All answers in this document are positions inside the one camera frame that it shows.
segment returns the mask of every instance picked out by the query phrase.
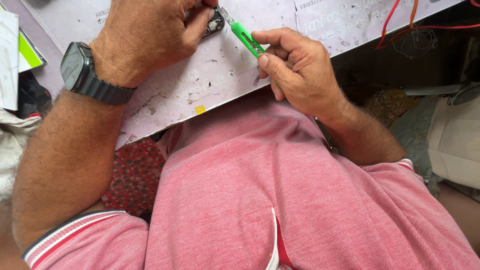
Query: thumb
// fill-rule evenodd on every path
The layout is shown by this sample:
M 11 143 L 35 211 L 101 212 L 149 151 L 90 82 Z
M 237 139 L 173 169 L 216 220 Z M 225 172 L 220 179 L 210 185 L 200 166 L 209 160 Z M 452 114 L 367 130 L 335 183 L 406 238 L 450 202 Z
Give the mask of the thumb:
M 287 67 L 285 61 L 274 54 L 263 53 L 260 55 L 258 65 L 280 87 L 287 86 L 295 78 L 295 73 Z
M 200 39 L 205 35 L 208 22 L 214 15 L 215 11 L 208 6 L 202 6 L 192 12 L 185 24 L 185 39 L 198 44 Z

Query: watch strap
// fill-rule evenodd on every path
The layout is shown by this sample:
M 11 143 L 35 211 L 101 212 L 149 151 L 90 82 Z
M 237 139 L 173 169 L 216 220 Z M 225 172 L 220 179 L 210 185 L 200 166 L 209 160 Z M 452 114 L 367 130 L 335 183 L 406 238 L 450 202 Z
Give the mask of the watch strap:
M 123 105 L 130 101 L 135 91 L 136 88 L 128 89 L 118 87 L 98 78 L 95 74 L 95 66 L 91 65 L 84 85 L 77 93 L 87 95 L 107 104 Z

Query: fingernail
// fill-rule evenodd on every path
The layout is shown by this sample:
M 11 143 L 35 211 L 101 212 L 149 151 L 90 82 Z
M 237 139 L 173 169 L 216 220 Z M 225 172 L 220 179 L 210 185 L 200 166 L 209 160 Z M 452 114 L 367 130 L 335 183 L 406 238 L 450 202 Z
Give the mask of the fingernail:
M 211 10 L 210 14 L 208 15 L 208 20 L 210 21 L 213 18 L 213 15 L 215 15 L 215 11 Z
M 260 65 L 261 68 L 263 68 L 263 70 L 265 70 L 268 64 L 268 57 L 266 55 L 261 55 L 258 58 L 258 64 Z

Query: black smartwatch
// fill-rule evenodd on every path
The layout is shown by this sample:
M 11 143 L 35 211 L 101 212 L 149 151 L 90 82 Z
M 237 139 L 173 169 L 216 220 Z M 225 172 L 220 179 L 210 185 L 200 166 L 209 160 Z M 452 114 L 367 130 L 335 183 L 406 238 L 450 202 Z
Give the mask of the black smartwatch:
M 99 79 L 95 75 L 92 51 L 83 42 L 70 43 L 61 61 L 60 72 L 68 90 L 87 95 L 107 104 L 125 104 L 132 98 L 137 89 L 114 86 Z

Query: red polka dot fabric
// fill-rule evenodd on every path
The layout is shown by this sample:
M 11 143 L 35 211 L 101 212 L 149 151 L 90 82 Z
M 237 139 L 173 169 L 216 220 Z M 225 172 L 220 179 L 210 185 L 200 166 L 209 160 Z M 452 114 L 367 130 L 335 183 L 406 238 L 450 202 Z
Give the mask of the red polka dot fabric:
M 151 213 L 165 164 L 151 139 L 142 139 L 115 152 L 113 178 L 102 196 L 107 209 L 124 209 L 133 216 Z

